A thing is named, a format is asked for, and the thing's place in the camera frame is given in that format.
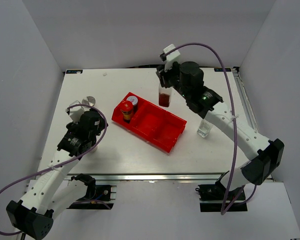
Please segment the gold-spout bottle with dark sauce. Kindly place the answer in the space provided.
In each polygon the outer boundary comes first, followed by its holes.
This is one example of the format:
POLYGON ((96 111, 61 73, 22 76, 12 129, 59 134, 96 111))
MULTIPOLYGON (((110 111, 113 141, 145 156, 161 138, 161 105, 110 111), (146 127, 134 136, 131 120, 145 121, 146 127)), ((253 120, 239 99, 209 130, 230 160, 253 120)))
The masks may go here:
POLYGON ((172 95, 172 88, 171 87, 163 87, 161 84, 158 86, 158 104, 161 107, 168 108, 171 102, 171 95, 172 95))

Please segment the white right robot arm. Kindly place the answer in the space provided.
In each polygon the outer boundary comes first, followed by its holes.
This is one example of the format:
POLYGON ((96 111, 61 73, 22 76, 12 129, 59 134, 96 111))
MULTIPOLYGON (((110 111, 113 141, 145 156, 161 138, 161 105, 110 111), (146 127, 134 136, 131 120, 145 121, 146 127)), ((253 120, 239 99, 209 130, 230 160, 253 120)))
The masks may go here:
POLYGON ((284 143, 280 139, 272 141, 236 120, 223 98, 204 85, 204 72, 197 63, 174 62, 168 70, 159 65, 156 74, 162 87, 174 88, 191 111, 221 130, 248 159, 233 174, 227 171, 216 181, 215 192, 219 198, 226 200, 234 190, 249 183, 260 186, 280 165, 284 143))

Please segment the white-lidded red spice jar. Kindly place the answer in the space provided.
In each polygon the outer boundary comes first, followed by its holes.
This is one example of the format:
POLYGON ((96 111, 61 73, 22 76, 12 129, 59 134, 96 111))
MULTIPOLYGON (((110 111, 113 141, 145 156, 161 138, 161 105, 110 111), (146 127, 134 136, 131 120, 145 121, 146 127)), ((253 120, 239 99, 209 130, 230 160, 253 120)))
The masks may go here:
POLYGON ((136 113, 138 111, 138 103, 139 103, 139 99, 137 96, 135 95, 130 95, 127 97, 126 99, 127 101, 130 101, 133 105, 133 112, 136 113))

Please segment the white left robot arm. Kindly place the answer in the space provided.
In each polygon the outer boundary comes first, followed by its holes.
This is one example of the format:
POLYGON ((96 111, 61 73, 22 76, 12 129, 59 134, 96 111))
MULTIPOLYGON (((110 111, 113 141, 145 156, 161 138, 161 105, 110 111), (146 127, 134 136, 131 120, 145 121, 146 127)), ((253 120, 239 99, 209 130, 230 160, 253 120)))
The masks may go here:
POLYGON ((67 132, 50 162, 51 170, 41 175, 18 202, 12 200, 7 205, 14 227, 35 240, 42 240, 65 209, 77 200, 87 201, 95 196, 96 180, 83 173, 72 177, 63 190, 58 188, 83 154, 96 147, 97 136, 103 135, 107 126, 104 116, 95 110, 85 111, 78 121, 66 125, 67 132))

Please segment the gold-spout clear oil bottle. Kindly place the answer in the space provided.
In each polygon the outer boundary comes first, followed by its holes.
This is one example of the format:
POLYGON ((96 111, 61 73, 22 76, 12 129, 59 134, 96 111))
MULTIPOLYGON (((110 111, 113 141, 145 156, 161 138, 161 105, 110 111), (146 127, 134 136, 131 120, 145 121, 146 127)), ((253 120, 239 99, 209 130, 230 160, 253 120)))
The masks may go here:
POLYGON ((206 138, 209 135, 212 128, 213 125, 210 122, 206 121, 205 119, 202 119, 198 126, 197 134, 202 138, 206 138))

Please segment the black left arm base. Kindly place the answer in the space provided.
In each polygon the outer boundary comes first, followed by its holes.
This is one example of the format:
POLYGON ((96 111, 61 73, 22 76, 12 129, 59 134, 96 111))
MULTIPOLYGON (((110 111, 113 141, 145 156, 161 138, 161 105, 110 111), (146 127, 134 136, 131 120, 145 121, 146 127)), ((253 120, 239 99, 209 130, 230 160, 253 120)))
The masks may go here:
POLYGON ((85 195, 68 209, 71 210, 111 210, 117 194, 117 186, 108 183, 97 183, 97 180, 87 174, 72 176, 70 181, 81 181, 87 187, 85 195))

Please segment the orange-labelled spice bottle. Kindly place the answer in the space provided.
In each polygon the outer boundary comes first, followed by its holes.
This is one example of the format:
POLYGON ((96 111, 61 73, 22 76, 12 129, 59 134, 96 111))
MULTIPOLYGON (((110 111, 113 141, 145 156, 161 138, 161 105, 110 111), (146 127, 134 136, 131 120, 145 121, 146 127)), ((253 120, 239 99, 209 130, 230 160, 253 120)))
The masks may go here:
POLYGON ((119 109, 123 115, 123 120, 129 123, 134 115, 134 106, 132 102, 125 100, 120 103, 119 109))

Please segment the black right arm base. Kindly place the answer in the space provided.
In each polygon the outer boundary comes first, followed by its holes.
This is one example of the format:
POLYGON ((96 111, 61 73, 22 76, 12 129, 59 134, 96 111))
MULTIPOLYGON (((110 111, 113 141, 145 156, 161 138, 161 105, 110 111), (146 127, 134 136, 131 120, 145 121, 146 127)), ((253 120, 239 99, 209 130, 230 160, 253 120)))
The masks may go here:
MULTIPOLYGON (((221 211, 224 192, 214 184, 201 184, 195 188, 199 195, 199 206, 201 213, 217 213, 221 211)), ((247 212, 245 192, 242 191, 235 203, 229 208, 229 212, 247 212)))

